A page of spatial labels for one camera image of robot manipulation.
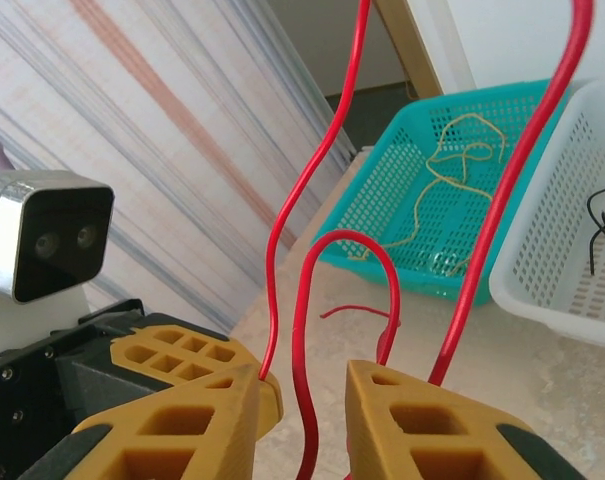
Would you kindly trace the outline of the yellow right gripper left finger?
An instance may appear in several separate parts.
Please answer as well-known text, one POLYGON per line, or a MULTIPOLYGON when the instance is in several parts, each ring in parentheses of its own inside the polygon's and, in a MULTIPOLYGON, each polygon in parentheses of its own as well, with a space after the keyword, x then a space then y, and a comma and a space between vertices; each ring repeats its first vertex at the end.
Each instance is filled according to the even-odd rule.
POLYGON ((257 369, 242 365, 92 415, 27 479, 249 479, 257 369))

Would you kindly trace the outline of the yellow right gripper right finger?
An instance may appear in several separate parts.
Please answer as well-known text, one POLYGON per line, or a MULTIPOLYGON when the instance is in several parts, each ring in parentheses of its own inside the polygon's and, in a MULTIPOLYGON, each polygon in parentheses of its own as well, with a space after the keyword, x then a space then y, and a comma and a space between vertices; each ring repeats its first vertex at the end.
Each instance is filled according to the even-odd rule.
POLYGON ((580 479, 515 416, 366 360, 347 365, 354 479, 580 479))

